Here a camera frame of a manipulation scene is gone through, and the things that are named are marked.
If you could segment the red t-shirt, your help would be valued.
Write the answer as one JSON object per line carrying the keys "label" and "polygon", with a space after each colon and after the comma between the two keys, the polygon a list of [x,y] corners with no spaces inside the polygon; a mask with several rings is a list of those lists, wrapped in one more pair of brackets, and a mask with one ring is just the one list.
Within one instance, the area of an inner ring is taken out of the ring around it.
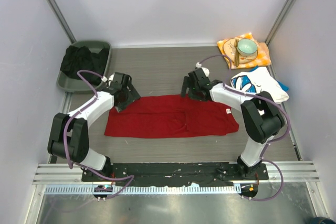
{"label": "red t-shirt", "polygon": [[239,125],[231,108],[212,101],[196,101],[180,95],[141,97],[118,112],[109,112],[105,136],[133,138],[181,138],[224,136]]}

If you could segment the white daisy print t-shirt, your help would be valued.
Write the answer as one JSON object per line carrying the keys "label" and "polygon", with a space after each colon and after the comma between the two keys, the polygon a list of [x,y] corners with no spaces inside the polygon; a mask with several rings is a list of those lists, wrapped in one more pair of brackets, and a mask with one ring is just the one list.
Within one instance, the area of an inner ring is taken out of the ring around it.
{"label": "white daisy print t-shirt", "polygon": [[242,92],[268,92],[272,99],[281,104],[289,99],[288,93],[268,72],[266,67],[258,67],[254,71],[240,72],[230,80],[231,86]]}

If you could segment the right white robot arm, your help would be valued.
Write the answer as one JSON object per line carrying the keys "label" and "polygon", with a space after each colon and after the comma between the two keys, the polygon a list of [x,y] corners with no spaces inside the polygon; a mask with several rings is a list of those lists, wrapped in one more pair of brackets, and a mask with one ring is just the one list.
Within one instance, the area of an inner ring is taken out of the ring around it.
{"label": "right white robot arm", "polygon": [[206,68],[196,68],[183,79],[181,96],[227,105],[242,113],[248,140],[237,159],[237,173],[250,179],[260,167],[267,146],[284,127],[285,119],[271,95],[235,90],[219,80],[211,81]]}

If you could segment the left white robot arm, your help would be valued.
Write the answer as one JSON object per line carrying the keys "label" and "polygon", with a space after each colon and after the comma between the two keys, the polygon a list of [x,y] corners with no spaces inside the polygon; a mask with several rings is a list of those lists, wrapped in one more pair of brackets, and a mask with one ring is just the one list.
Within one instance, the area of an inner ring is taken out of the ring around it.
{"label": "left white robot arm", "polygon": [[77,75],[93,89],[94,95],[79,108],[54,116],[47,151],[52,156],[66,159],[69,167],[79,164],[93,169],[94,176],[105,182],[112,174],[110,159],[90,148],[89,127],[111,109],[125,110],[139,100],[140,95],[128,74],[115,72],[107,78],[93,72],[102,81],[102,87],[94,88],[84,78],[84,73],[92,72],[80,70]]}

